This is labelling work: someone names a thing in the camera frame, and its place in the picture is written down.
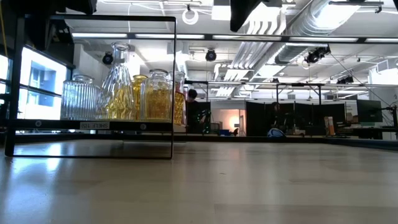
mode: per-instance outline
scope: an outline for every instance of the person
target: person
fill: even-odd
[[[198,96],[198,93],[194,89],[190,89],[188,91],[188,98],[187,98],[187,132],[189,133],[199,133],[201,132],[200,124],[204,121],[204,118],[200,120],[198,123],[198,115],[200,111],[200,105],[195,100]]]
[[[267,119],[266,119],[266,133],[271,128],[277,128],[277,121],[278,121],[278,113],[280,110],[280,106],[278,102],[273,102],[271,104],[271,110],[268,112]]]

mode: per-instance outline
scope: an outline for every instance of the glass jar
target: glass jar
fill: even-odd
[[[134,111],[136,112],[134,119],[140,120],[141,83],[148,77],[146,75],[134,75],[132,78],[132,94],[134,95]]]
[[[173,84],[165,70],[152,69],[141,84],[141,119],[171,122]]]
[[[112,43],[114,61],[105,78],[97,105],[97,118],[102,120],[132,120],[134,97],[129,70],[126,66],[130,46],[124,42]]]
[[[87,75],[74,75],[63,82],[61,119],[86,121],[95,118],[100,88]]]
[[[173,71],[169,72],[169,76],[173,77]],[[185,95],[183,93],[185,73],[176,71],[174,74],[174,124],[186,124],[186,108]]]

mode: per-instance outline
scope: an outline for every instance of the glass decanter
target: glass decanter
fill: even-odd
[[[114,61],[105,78],[97,104],[98,119],[134,119],[134,97],[126,66],[130,46],[124,42],[112,43]]]
[[[172,120],[172,80],[162,69],[152,69],[150,78],[141,84],[141,119],[153,122]]]

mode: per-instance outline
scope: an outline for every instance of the blue object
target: blue object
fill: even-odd
[[[271,128],[271,130],[269,130],[267,136],[270,137],[270,138],[284,138],[284,137],[286,137],[285,134],[281,130],[279,130],[277,128]]]
[[[221,129],[220,130],[220,136],[230,136],[231,133],[229,133],[228,129]]]

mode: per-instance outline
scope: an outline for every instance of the ribbed glass jar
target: ribbed glass jar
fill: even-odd
[[[63,82],[61,119],[95,119],[96,102],[100,88],[87,75],[74,75],[73,80]]]

